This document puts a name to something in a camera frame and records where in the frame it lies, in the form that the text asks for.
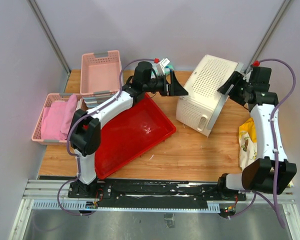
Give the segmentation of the pink perforated basket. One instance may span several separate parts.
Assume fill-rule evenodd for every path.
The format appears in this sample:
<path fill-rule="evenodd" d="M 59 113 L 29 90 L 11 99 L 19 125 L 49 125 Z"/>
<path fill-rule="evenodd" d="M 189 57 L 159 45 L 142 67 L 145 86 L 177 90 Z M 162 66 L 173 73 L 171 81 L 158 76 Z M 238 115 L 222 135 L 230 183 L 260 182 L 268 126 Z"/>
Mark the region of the pink perforated basket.
<path fill-rule="evenodd" d="M 122 70 L 120 52 L 85 53 L 81 57 L 80 94 L 84 97 L 116 93 Z"/>

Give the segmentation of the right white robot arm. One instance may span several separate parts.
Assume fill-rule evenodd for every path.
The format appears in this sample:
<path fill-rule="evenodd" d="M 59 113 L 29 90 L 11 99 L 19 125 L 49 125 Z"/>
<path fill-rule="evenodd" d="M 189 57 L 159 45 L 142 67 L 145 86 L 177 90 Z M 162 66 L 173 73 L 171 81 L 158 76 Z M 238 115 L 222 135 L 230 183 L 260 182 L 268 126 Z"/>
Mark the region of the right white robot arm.
<path fill-rule="evenodd" d="M 257 191 L 280 195 L 297 173 L 297 166 L 288 161 L 284 151 L 279 119 L 279 100 L 270 92 L 272 70 L 254 66 L 243 75 L 234 71 L 217 90 L 241 106 L 248 105 L 256 129 L 256 159 L 242 173 L 224 173 L 218 179 L 217 196 L 230 199 L 235 191 Z"/>

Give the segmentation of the blue perforated basket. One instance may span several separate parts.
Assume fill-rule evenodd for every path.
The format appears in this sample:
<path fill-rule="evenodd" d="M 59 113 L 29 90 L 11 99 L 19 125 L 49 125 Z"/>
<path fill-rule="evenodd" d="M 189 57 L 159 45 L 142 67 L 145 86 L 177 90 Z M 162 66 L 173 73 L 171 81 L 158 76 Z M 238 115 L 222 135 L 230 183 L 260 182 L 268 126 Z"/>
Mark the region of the blue perforated basket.
<path fill-rule="evenodd" d="M 115 94 L 104 94 L 104 95 L 93 95 L 93 96 L 84 96 L 84 102 L 86 104 L 99 104 L 107 101 L 112 98 Z"/>

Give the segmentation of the white perforated basket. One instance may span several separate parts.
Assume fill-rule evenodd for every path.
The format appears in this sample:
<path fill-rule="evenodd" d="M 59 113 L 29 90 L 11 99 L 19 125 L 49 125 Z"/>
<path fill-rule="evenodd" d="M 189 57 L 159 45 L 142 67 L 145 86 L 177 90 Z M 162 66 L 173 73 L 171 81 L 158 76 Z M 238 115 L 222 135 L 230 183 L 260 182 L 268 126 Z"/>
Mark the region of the white perforated basket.
<path fill-rule="evenodd" d="M 84 100 L 84 102 L 85 102 L 88 109 L 95 108 L 95 107 L 103 104 L 106 101 L 107 101 L 107 99 L 99 99 L 99 100 L 94 100 L 94 101 Z"/>

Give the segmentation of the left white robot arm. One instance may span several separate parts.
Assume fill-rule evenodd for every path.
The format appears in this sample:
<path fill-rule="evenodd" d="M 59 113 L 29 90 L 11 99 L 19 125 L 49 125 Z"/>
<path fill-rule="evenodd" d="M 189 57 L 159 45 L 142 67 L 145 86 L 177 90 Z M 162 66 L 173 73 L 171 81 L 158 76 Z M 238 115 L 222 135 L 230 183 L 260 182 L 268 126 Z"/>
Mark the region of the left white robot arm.
<path fill-rule="evenodd" d="M 75 111 L 67 135 L 66 148 L 68 154 L 76 158 L 76 181 L 81 182 L 79 191 L 86 198 L 97 193 L 95 171 L 95 153 L 101 144 L 102 128 L 122 112 L 131 109 L 145 98 L 146 93 L 159 93 L 162 97 L 187 96 L 188 91 L 178 82 L 173 69 L 167 80 L 166 63 L 162 60 L 136 59 L 137 66 L 125 84 L 104 103 L 84 111 Z"/>

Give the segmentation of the red plastic tray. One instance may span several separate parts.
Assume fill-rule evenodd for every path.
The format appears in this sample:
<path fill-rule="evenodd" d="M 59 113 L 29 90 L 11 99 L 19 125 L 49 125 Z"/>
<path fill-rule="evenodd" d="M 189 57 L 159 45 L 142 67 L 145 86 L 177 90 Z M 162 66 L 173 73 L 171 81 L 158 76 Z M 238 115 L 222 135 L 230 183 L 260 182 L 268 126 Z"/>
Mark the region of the red plastic tray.
<path fill-rule="evenodd" d="M 176 132 L 175 125 L 146 94 L 101 130 L 94 165 L 98 179 L 105 179 Z"/>

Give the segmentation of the large cream perforated container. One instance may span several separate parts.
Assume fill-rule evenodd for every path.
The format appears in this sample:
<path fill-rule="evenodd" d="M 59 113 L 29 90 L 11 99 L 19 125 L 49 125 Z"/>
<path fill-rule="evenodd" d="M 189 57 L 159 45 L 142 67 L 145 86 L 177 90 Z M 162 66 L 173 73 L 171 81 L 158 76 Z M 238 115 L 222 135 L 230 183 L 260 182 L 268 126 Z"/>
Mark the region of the large cream perforated container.
<path fill-rule="evenodd" d="M 218 89 L 243 66 L 241 62 L 205 55 L 183 86 L 188 95 L 179 97 L 176 119 L 208 137 L 228 99 Z"/>

